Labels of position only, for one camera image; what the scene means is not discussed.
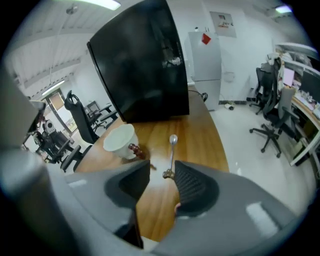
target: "metal spoon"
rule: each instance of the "metal spoon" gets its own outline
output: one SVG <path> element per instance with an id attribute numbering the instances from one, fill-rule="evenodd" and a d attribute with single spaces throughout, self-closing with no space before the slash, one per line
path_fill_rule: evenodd
<path id="1" fill-rule="evenodd" d="M 178 136 L 175 135 L 175 134 L 172 134 L 169 138 L 169 142 L 171 144 L 171 165 L 170 165 L 170 168 L 167 170 L 167 171 L 164 171 L 163 172 L 163 178 L 171 178 L 173 179 L 174 176 L 175 176 L 175 173 L 172 171 L 172 165 L 173 165 L 173 162 L 174 162 L 174 146 L 175 144 L 177 144 L 178 142 Z"/>

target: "office desk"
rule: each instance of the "office desk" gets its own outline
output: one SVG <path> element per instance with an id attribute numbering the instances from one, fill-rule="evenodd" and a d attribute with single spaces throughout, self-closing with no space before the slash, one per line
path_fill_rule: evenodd
<path id="1" fill-rule="evenodd" d="M 320 142 L 320 121 L 312 114 L 312 111 L 307 108 L 302 102 L 300 102 L 296 97 L 292 98 L 292 104 L 296 106 L 301 112 L 303 112 L 306 117 L 315 125 L 318 129 L 317 134 L 314 138 L 309 142 L 307 147 L 295 158 L 290 162 L 290 165 L 293 166 L 296 162 L 298 162 L 305 154 L 308 152 L 312 152 L 315 147 Z"/>
<path id="2" fill-rule="evenodd" d="M 170 166 L 171 134 L 178 136 L 174 159 L 201 164 L 228 172 L 228 163 L 216 126 L 201 97 L 189 91 L 190 115 L 172 117 L 166 121 L 134 123 L 141 149 L 149 151 L 150 182 L 136 205 L 140 234 L 161 241 L 174 225 L 175 205 L 179 193 L 173 180 L 164 179 Z M 85 155 L 77 172 L 92 172 L 116 168 L 124 161 L 103 149 L 104 138 L 123 124 L 118 118 Z"/>
<path id="3" fill-rule="evenodd" d="M 101 113 L 102 111 L 106 110 L 108 113 L 111 113 L 112 112 L 112 110 L 110 110 L 111 107 L 112 107 L 111 103 L 108 103 L 104 108 L 99 110 L 99 112 Z"/>

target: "cup rim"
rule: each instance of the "cup rim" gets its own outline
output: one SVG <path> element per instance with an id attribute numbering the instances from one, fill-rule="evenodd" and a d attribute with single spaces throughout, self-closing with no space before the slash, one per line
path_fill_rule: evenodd
<path id="1" fill-rule="evenodd" d="M 127 126 L 127 127 L 130 127 L 130 131 L 131 131 L 131 134 L 130 134 L 130 137 L 132 138 L 132 136 L 134 135 L 135 133 L 135 128 L 134 126 L 131 124 L 131 123 L 123 123 L 121 124 L 119 127 L 117 128 L 114 128 L 112 131 L 110 131 L 110 133 L 107 135 L 107 137 L 104 138 L 103 140 L 103 148 L 109 152 L 114 152 L 114 151 L 117 151 L 121 148 L 123 148 L 128 142 L 124 142 L 123 144 L 121 144 L 121 146 L 118 146 L 118 147 L 114 147 L 114 148 L 110 148 L 109 145 L 106 143 L 107 139 L 109 139 L 109 137 L 111 137 L 112 135 L 114 135 L 114 133 L 117 131 L 117 129 L 119 129 L 120 127 L 122 126 Z"/>

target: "white floor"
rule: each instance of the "white floor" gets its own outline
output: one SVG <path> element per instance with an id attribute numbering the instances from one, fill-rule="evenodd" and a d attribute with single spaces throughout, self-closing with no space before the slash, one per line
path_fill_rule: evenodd
<path id="1" fill-rule="evenodd" d="M 228 110 L 223 105 L 210 112 L 219 132 L 229 170 L 233 174 L 246 177 L 285 204 L 297 216 L 302 214 L 316 190 L 316 180 L 310 160 L 299 167 L 290 166 L 282 153 L 276 157 L 277 150 L 270 142 L 261 153 L 266 137 L 249 133 L 249 129 L 260 129 L 267 124 L 263 115 L 255 115 L 257 109 L 248 105 L 236 105 Z"/>

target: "black monitor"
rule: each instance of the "black monitor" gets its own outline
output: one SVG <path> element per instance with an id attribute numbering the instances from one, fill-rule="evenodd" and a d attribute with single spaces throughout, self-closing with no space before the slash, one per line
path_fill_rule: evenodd
<path id="1" fill-rule="evenodd" d="M 105 24 L 87 46 L 123 121 L 189 114 L 185 61 L 165 0 L 145 0 L 128 8 Z"/>
<path id="2" fill-rule="evenodd" d="M 304 71 L 300 90 L 309 93 L 315 101 L 320 103 L 320 78 Z"/>

